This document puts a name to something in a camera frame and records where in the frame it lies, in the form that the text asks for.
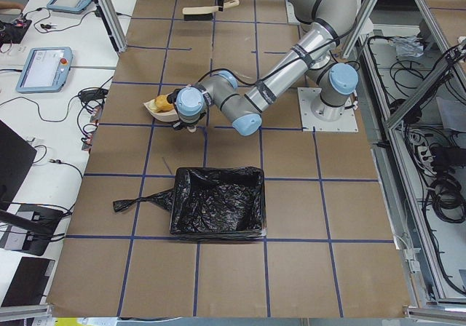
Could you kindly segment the beige plastic dustpan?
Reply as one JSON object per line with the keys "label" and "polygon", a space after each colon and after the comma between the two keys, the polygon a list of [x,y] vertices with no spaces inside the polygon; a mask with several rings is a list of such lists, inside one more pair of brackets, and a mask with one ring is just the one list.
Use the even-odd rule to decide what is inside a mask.
{"label": "beige plastic dustpan", "polygon": [[165,123],[170,123],[172,124],[174,121],[176,121],[179,116],[178,116],[178,113],[175,109],[175,105],[174,105],[174,109],[172,111],[168,111],[168,112],[153,112],[153,111],[150,111],[149,110],[149,107],[148,107],[148,102],[150,101],[147,101],[145,103],[143,103],[143,106],[146,108],[146,110],[150,113],[150,115],[152,117],[154,117],[157,121],[159,122],[165,122]]}

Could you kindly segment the round orange bread bun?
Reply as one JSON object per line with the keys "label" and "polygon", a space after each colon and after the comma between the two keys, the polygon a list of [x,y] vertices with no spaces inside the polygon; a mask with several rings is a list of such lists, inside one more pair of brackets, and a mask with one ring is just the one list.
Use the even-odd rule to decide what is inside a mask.
{"label": "round orange bread bun", "polygon": [[168,112],[174,109],[174,105],[169,102],[168,95],[159,95],[154,100],[156,112]]}

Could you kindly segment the yellow bread piece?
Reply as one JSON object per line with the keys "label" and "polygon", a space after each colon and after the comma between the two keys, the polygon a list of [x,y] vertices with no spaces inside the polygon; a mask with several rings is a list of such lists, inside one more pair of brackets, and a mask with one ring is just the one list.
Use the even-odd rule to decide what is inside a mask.
{"label": "yellow bread piece", "polygon": [[157,112],[157,104],[155,103],[154,100],[151,100],[148,102],[148,107],[150,111]]}

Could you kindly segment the beige hand brush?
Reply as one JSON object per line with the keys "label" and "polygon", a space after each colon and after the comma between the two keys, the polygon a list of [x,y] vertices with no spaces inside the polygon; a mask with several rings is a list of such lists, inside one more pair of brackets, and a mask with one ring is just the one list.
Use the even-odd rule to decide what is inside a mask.
{"label": "beige hand brush", "polygon": [[184,7],[182,9],[183,19],[185,21],[209,21],[213,19],[213,15],[217,12],[223,12],[224,10],[238,7],[240,0],[231,0],[224,2],[221,6],[209,6],[209,7]]}

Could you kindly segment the bin with black bag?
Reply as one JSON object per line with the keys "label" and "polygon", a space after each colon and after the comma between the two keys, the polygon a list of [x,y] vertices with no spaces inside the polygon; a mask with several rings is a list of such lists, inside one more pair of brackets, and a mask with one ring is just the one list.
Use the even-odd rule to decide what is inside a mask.
{"label": "bin with black bag", "polygon": [[113,201],[114,212],[150,202],[170,213],[169,231],[190,241],[266,236],[264,171],[257,167],[180,167],[171,189]]}

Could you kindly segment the near teach pendant tablet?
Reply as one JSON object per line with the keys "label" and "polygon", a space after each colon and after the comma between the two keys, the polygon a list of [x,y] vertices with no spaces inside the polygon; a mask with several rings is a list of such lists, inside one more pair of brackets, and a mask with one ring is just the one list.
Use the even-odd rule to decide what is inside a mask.
{"label": "near teach pendant tablet", "polygon": [[59,92],[74,55],[70,47],[36,47],[26,59],[16,85],[19,93]]}

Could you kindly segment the black monitor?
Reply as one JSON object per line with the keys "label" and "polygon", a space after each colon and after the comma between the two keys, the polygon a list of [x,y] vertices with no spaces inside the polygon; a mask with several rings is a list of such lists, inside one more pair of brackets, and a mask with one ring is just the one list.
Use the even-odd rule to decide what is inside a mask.
{"label": "black monitor", "polygon": [[7,210],[25,180],[36,149],[1,121],[1,210]]}

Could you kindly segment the black monitor stand base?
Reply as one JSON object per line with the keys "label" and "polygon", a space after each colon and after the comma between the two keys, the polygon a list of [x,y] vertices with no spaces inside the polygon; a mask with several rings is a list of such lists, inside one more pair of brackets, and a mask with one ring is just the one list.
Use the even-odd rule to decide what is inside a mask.
{"label": "black monitor stand base", "polygon": [[15,214],[1,210],[1,248],[42,256],[52,242],[64,213],[36,204],[21,204]]}

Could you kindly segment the aluminium frame post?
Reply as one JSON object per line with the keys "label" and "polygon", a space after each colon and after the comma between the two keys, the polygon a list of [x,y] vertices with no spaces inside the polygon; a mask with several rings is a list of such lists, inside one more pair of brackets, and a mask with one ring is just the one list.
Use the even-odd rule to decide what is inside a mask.
{"label": "aluminium frame post", "polygon": [[103,21],[111,45],[117,54],[127,50],[127,39],[111,0],[93,0]]}

